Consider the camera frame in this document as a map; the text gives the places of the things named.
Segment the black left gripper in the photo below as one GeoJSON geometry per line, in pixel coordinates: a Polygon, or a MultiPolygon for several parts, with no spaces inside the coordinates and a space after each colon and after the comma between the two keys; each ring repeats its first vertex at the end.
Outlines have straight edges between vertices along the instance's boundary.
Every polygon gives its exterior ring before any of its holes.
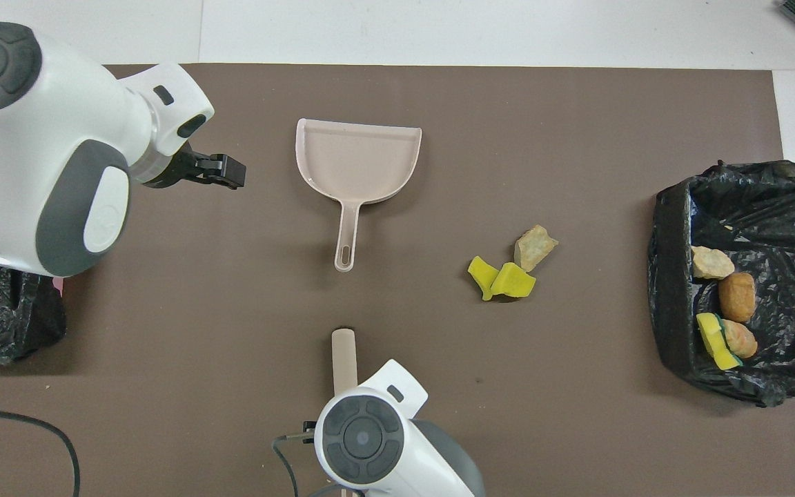
{"type": "Polygon", "coordinates": [[[224,153],[195,153],[183,142],[174,155],[148,150],[139,160],[139,183],[146,188],[170,188],[177,182],[212,184],[237,190],[245,186],[246,166],[224,153]]]}

